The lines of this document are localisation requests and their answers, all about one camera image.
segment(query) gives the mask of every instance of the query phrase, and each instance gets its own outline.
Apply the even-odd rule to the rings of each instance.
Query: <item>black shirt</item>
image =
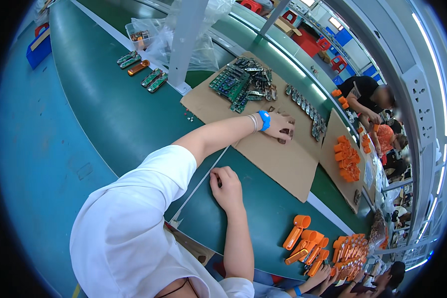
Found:
[[[402,126],[396,119],[389,119],[385,121],[384,124],[388,125],[395,134],[400,134],[402,132]]]
[[[367,75],[361,77],[354,76],[344,81],[343,84],[337,85],[337,87],[341,90],[342,95],[347,97],[351,89],[354,88],[354,84],[356,84],[358,91],[361,94],[361,97],[358,98],[358,103],[375,113],[381,113],[383,109],[370,99],[371,95],[373,95],[374,91],[379,86],[378,82]]]

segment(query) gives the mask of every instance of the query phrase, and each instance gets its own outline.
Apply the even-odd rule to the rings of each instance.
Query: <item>fluorescent light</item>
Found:
[[[444,144],[444,158],[442,158],[443,162],[446,162],[446,156],[447,156],[447,144]]]
[[[280,49],[278,49],[277,47],[275,47],[274,45],[272,45],[271,42],[268,43],[268,45],[270,46],[270,48],[273,48],[273,50],[280,55],[281,57],[283,57],[289,65],[291,65],[296,71],[298,71],[298,73],[303,77],[306,78],[307,75],[295,64],[293,63],[292,60],[290,60],[284,53],[282,53],[282,51],[280,51]]]
[[[427,259],[423,260],[423,261],[422,261],[421,263],[419,263],[419,264],[416,264],[416,265],[414,265],[414,266],[412,266],[412,267],[410,267],[410,268],[407,268],[407,269],[406,269],[406,272],[408,272],[409,270],[413,270],[414,268],[417,268],[417,267],[419,267],[420,265],[424,265],[426,262],[427,262]]]
[[[442,179],[444,178],[444,170],[445,170],[445,167],[443,166],[441,169],[441,179],[439,180],[439,186],[437,187],[437,194],[439,194],[441,192]]]
[[[308,7],[310,7],[311,5],[313,5],[313,3],[315,3],[315,0],[301,0],[301,2],[305,3],[306,5],[308,5]]]
[[[426,231],[426,228],[427,228],[427,224],[428,224],[428,223],[429,223],[429,222],[426,221],[426,223],[424,224],[423,231],[422,231],[421,234],[419,235],[419,238],[418,238],[418,239],[421,239],[421,237],[424,235],[424,232]]]
[[[434,199],[433,206],[431,207],[431,211],[429,212],[429,216],[427,217],[427,220],[431,219],[432,213],[434,212],[435,203],[437,203],[437,197]]]
[[[436,60],[436,57],[435,57],[435,54],[434,54],[434,49],[432,48],[431,43],[429,42],[429,38],[427,37],[426,31],[424,31],[424,28],[423,28],[421,22],[419,21],[419,19],[417,18],[417,16],[414,13],[412,14],[412,17],[414,18],[414,21],[416,21],[416,24],[419,27],[419,30],[423,34],[423,38],[426,41],[426,45],[429,48],[429,52],[430,52],[431,57],[433,59],[435,72],[437,73],[437,79],[439,80],[439,87],[441,88],[442,105],[443,105],[443,108],[444,108],[444,133],[447,136],[446,93],[444,92],[444,86],[442,85],[441,69],[439,69],[439,64],[437,63],[437,60]]]
[[[341,27],[341,23],[338,22],[338,20],[336,20],[334,17],[329,18],[329,22],[333,24],[336,28]]]
[[[311,87],[315,90],[316,93],[323,99],[326,100],[327,97],[321,92],[321,90],[314,83],[311,83]]]

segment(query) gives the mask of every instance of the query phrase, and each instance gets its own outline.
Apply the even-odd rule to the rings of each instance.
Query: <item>blue wristband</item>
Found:
[[[301,291],[300,288],[298,286],[294,286],[293,289],[295,290],[295,293],[297,296],[301,296]]]
[[[264,131],[265,129],[270,127],[270,115],[267,111],[258,111],[258,114],[260,115],[260,117],[262,117],[263,121],[263,127],[261,131]]]

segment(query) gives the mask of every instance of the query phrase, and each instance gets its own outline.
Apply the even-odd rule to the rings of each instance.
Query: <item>orange shirt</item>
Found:
[[[393,130],[386,124],[381,124],[378,129],[378,140],[381,145],[381,152],[386,154],[394,147],[391,145],[391,137],[394,135]]]

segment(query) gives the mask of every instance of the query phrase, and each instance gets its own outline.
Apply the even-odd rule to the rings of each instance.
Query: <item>cardboard box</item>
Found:
[[[267,67],[250,52],[245,52],[242,56],[255,58]],[[278,100],[252,101],[246,105],[242,114],[232,112],[229,110],[230,101],[220,97],[209,88],[209,83],[222,70],[223,68],[192,89],[180,103],[204,123],[247,115],[259,110],[268,111],[270,106],[275,107],[276,111],[280,110],[293,116],[295,131],[293,140],[289,144],[282,145],[275,138],[257,132],[232,146],[290,194],[305,202],[315,177],[321,152],[321,141],[316,142],[311,136],[312,120],[285,94],[286,82],[275,72],[272,72],[272,83],[276,85]]]
[[[282,16],[279,16],[278,19],[275,21],[274,25],[278,27],[281,31],[283,31],[286,35],[292,36],[293,34],[297,34],[298,36],[301,36],[301,32],[293,26],[288,20],[285,20]]]
[[[337,139],[341,135],[345,135],[346,139],[350,140],[351,147],[355,149],[361,157],[361,161],[358,164],[358,168],[360,170],[359,181],[346,182],[346,180],[340,175],[340,166],[335,160],[334,146],[338,144]],[[355,214],[358,214],[359,204],[361,200],[364,200],[364,197],[361,195],[360,201],[358,204],[355,204],[354,195],[357,190],[361,193],[363,188],[366,163],[358,145],[353,140],[343,120],[341,120],[340,116],[334,109],[331,110],[331,114],[329,116],[328,129],[326,131],[325,139],[323,140],[323,146],[321,147],[321,158],[319,163],[326,170],[331,180],[333,180],[334,184],[345,198],[346,203],[351,207]]]
[[[326,53],[326,51],[319,51],[318,52],[318,56],[320,56],[320,58],[325,62],[330,64],[331,63],[331,58],[328,56],[328,54]]]

